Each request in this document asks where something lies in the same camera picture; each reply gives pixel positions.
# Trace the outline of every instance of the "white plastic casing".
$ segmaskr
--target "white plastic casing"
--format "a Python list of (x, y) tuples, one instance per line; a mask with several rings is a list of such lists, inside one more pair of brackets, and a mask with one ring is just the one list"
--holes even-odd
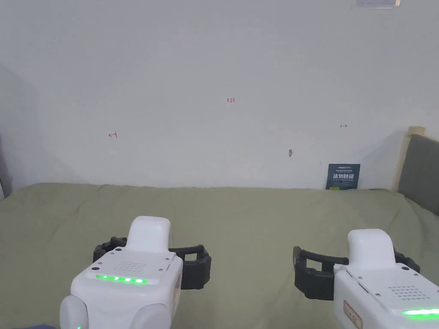
[[(61, 329), (169, 329), (180, 300), (183, 269), (181, 258), (168, 250), (169, 230), (166, 218), (137, 217), (125, 247), (107, 252), (74, 278), (72, 295), (61, 304)], [(72, 296), (86, 309), (79, 311), (81, 304)], [(78, 313), (75, 321), (71, 315)]]
[(343, 328), (439, 328), (438, 317), (403, 314), (439, 308), (439, 287), (395, 262), (392, 240), (384, 231), (354, 230), (348, 242), (349, 265), (334, 267), (334, 310)]

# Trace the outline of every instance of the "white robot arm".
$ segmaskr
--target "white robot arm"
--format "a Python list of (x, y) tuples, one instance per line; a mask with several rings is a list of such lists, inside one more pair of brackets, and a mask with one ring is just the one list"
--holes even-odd
[(203, 288), (211, 258), (201, 245), (168, 249), (169, 230), (166, 218), (140, 216), (128, 239), (97, 246), (61, 303), (61, 329), (170, 329), (180, 290)]
[[(295, 286), (307, 298), (333, 300), (345, 329), (438, 329), (439, 287), (419, 274), (410, 258), (394, 251), (382, 230), (348, 234), (349, 259), (295, 247)], [(322, 263), (322, 271), (306, 260)]]

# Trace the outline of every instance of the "white wall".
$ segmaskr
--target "white wall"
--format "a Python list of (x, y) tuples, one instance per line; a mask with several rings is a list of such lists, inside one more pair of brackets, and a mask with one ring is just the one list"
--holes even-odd
[(353, 3), (0, 0), (13, 188), (391, 187), (407, 127), (439, 137), (439, 1)]

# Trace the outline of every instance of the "bed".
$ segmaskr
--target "bed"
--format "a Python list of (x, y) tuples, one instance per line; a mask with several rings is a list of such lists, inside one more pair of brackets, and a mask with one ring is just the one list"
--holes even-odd
[[(438, 142), (413, 136), (400, 193), (81, 184), (14, 191), (0, 201), (0, 328), (58, 327), (60, 302), (95, 246), (126, 236), (138, 215), (168, 218), (170, 247), (202, 243), (212, 256), (211, 280), (182, 292), (174, 329), (338, 328), (331, 302), (308, 300), (294, 287), (293, 247), (347, 256), (350, 230), (380, 228), (439, 283), (431, 177), (438, 155)], [(417, 172), (425, 179), (413, 180)]]

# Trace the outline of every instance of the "sticker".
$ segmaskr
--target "sticker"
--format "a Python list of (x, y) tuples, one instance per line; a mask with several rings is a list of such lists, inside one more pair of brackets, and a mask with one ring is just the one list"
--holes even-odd
[(354, 309), (346, 301), (344, 301), (343, 310), (345, 311), (345, 314), (348, 316), (348, 318), (351, 319), (352, 323), (355, 324), (355, 326), (358, 329), (363, 329), (363, 320), (361, 320), (360, 316), (354, 311)]

